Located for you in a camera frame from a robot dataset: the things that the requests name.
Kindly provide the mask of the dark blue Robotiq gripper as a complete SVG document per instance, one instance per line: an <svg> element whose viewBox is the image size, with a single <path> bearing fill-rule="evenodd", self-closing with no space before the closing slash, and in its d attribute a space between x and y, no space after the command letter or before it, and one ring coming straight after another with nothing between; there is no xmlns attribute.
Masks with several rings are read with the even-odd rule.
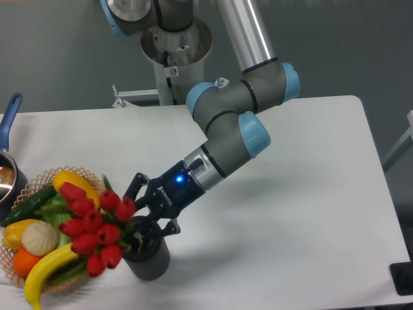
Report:
<svg viewBox="0 0 413 310"><path fill-rule="evenodd" d="M146 192L141 202L136 201L139 191L146 185ZM176 218L185 207L204 193L206 190L198 184L190 174L189 166L181 160L158 178L151 180L146 174L137 172L123 198L130 198L136 210L141 210L146 206L150 209L154 220L151 220L149 216L137 217L139 238L149 242L156 238L180 234L181 228ZM161 218L170 219L163 228L156 222Z"/></svg>

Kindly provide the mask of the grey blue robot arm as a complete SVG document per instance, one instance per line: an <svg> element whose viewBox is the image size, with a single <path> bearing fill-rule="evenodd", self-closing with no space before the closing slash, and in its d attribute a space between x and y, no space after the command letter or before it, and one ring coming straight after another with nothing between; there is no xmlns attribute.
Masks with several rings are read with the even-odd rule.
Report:
<svg viewBox="0 0 413 310"><path fill-rule="evenodd" d="M185 105L206 136L160 177L137 175L126 192L136 209L149 208L135 223L142 239L177 234L185 207L269 146L257 115L295 98L299 76L292 65L279 62L255 1L218 3L242 73L223 86L203 79L212 34L194 15L192 1L102 1L101 7L117 35L141 34L160 104Z"/></svg>

